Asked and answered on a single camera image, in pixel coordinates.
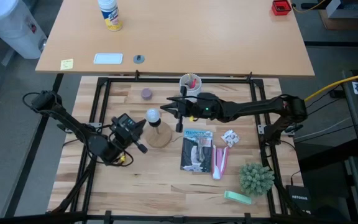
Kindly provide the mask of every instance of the wooden table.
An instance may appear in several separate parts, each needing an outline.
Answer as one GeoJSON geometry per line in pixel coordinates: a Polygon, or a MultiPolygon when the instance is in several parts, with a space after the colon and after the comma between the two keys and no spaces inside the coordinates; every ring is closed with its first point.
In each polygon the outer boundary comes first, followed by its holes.
{"type": "Polygon", "coordinates": [[[64,0],[36,71],[313,76],[293,12],[274,16],[272,0],[117,0],[122,30],[107,30],[97,1],[64,0]],[[95,54],[122,53],[120,65],[95,54]],[[135,55],[145,62],[135,64],[135,55]]]}
{"type": "MultiPolygon", "coordinates": [[[[73,116],[81,122],[89,120],[97,77],[83,77],[78,90],[73,116]]],[[[265,78],[267,98],[281,94],[276,78],[265,78]]],[[[223,100],[251,101],[249,85],[246,84],[203,84],[203,91],[212,92],[223,100]]],[[[166,97],[178,94],[177,83],[112,83],[106,110],[105,124],[111,124],[111,117],[127,113],[136,121],[144,118],[149,108],[167,104],[166,97]],[[140,92],[145,86],[152,89],[154,96],[144,101],[140,92]]],[[[272,122],[278,116],[271,114],[272,122]]],[[[240,166],[261,163],[254,116],[241,117],[230,123],[200,119],[190,122],[184,119],[184,129],[205,129],[214,132],[214,144],[223,146],[220,136],[228,129],[239,135],[240,142],[229,150],[227,168],[222,180],[213,180],[211,174],[200,174],[180,170],[180,156],[183,133],[176,133],[177,120],[162,111],[162,121],[172,128],[172,141],[163,149],[148,147],[146,154],[132,145],[128,151],[135,161],[129,167],[96,166],[93,190],[89,203],[89,214],[104,215],[111,210],[114,215],[183,215],[202,217],[242,217],[249,212],[252,217],[269,217],[266,196],[253,198],[252,205],[244,205],[224,199],[225,190],[241,192],[238,172],[240,166]]],[[[66,141],[74,139],[68,134],[66,141]]],[[[282,139],[293,144],[292,139],[282,139]]],[[[74,142],[63,148],[55,184],[48,209],[55,208],[74,186],[83,145],[74,142]]],[[[296,152],[287,144],[277,146],[278,161],[283,184],[290,183],[290,176],[299,171],[296,152]]],[[[294,176],[295,185],[303,185],[301,175],[294,176]]],[[[78,208],[81,209],[84,187],[80,193],[78,208]]],[[[277,191],[273,187],[276,211],[280,213],[277,191]]]]}

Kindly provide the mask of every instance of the light bulb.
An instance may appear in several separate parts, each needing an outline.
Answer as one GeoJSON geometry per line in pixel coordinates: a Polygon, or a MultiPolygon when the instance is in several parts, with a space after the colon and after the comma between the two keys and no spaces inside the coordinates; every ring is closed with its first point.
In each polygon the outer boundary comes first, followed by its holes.
{"type": "Polygon", "coordinates": [[[160,112],[157,109],[148,109],[146,120],[150,123],[156,123],[160,119],[160,112]]]}

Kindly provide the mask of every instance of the pen holder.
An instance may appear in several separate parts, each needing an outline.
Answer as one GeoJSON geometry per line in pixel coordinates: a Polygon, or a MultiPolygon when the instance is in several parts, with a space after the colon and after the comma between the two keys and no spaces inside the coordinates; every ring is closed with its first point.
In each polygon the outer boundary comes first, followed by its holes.
{"type": "MultiPolygon", "coordinates": [[[[185,86],[187,88],[187,94],[186,96],[197,96],[199,93],[201,93],[201,78],[193,73],[187,73],[186,75],[182,76],[179,80],[179,89],[182,86],[185,86]],[[191,88],[191,84],[194,82],[194,79],[196,80],[196,85],[191,88]]],[[[197,102],[196,98],[187,98],[187,100],[190,100],[192,102],[197,102]]]]}
{"type": "Polygon", "coordinates": [[[287,0],[274,0],[272,10],[276,16],[284,16],[291,11],[291,5],[287,0]]]}

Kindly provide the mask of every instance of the cup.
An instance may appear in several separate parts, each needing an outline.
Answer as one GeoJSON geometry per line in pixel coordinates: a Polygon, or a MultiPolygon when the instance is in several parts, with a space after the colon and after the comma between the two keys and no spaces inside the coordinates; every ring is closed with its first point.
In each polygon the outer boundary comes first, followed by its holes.
{"type": "MultiPolygon", "coordinates": [[[[187,88],[186,96],[197,96],[199,93],[201,93],[201,85],[201,78],[193,73],[187,73],[179,80],[179,89],[182,86],[187,88]],[[196,80],[196,85],[192,88],[191,85],[194,82],[194,79],[196,80]]],[[[196,98],[187,98],[187,100],[190,100],[191,102],[197,102],[196,98]]]]}

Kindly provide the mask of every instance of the yellow sticky note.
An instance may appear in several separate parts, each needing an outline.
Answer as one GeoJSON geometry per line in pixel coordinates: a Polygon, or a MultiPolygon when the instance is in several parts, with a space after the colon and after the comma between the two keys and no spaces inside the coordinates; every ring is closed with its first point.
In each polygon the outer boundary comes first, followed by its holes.
{"type": "Polygon", "coordinates": [[[73,68],[73,62],[74,62],[74,59],[62,60],[60,62],[60,69],[61,70],[72,69],[73,68]]]}

